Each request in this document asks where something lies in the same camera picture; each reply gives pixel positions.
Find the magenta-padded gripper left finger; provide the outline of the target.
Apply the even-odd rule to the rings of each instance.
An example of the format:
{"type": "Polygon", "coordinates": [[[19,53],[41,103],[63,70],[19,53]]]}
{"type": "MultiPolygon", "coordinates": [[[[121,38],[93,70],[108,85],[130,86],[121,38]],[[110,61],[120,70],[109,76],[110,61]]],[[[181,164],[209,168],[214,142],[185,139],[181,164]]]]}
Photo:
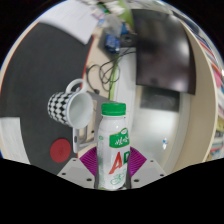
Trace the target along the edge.
{"type": "Polygon", "coordinates": [[[97,149],[81,150],[76,158],[69,162],[58,173],[58,176],[84,188],[97,187],[97,149]]]}

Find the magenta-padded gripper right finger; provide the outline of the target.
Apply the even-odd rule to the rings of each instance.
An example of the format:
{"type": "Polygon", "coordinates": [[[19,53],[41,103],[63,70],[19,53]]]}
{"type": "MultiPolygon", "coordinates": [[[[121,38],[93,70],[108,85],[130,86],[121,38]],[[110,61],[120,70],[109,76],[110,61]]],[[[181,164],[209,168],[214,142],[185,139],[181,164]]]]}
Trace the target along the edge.
{"type": "Polygon", "coordinates": [[[146,186],[165,176],[165,171],[155,159],[147,159],[135,148],[130,148],[126,178],[126,187],[128,189],[146,186]]]}

